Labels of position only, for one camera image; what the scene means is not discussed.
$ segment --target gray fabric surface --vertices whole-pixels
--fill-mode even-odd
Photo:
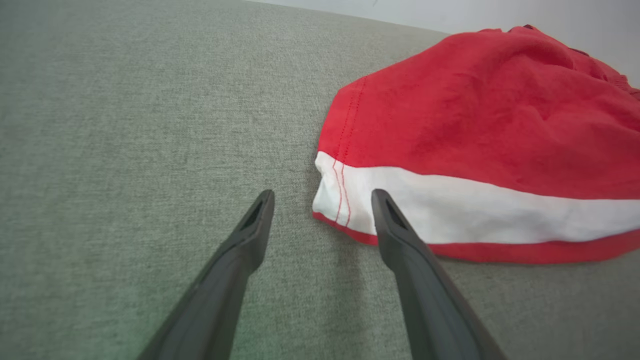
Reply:
[[[337,90],[444,35],[237,1],[0,1],[0,357],[131,359],[265,188],[234,359],[408,359],[375,248],[311,217]],[[446,270],[513,359],[638,359],[640,252]]]

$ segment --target red stitching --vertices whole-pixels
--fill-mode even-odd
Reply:
[[[340,208],[342,207],[342,186],[340,185],[340,178],[338,178],[338,172],[335,169],[335,163],[338,161],[338,157],[340,156],[340,147],[342,147],[342,135],[344,135],[344,130],[347,128],[347,122],[349,120],[349,113],[351,112],[351,105],[353,104],[353,93],[351,93],[351,100],[349,100],[349,107],[347,108],[347,115],[344,119],[344,125],[342,125],[342,132],[340,133],[340,140],[338,141],[338,151],[335,155],[335,159],[333,159],[333,165],[331,168],[333,169],[333,173],[335,174],[335,182],[338,183],[338,190],[340,191],[340,201],[338,201],[338,212],[335,214],[335,222],[338,224],[338,217],[340,217]]]
[[[347,149],[344,151],[344,161],[342,162],[342,185],[344,187],[344,198],[347,200],[347,222],[344,224],[345,227],[349,225],[349,221],[351,221],[351,206],[349,205],[349,195],[347,195],[347,186],[344,184],[344,165],[347,162],[347,155],[349,154],[349,149],[351,148],[351,135],[353,134],[353,128],[356,124],[356,116],[358,115],[358,109],[360,108],[360,98],[362,97],[362,92],[364,91],[364,85],[366,84],[367,77],[362,78],[362,87],[360,88],[360,93],[358,94],[358,101],[356,102],[356,109],[353,114],[353,123],[351,124],[351,131],[349,132],[349,140],[347,141]]]

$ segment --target white fabric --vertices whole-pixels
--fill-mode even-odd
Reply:
[[[322,181],[313,211],[366,234],[376,234],[371,192],[377,188],[433,244],[589,241],[640,229],[640,200],[566,199],[398,167],[356,168],[325,152],[318,152],[316,167]]]

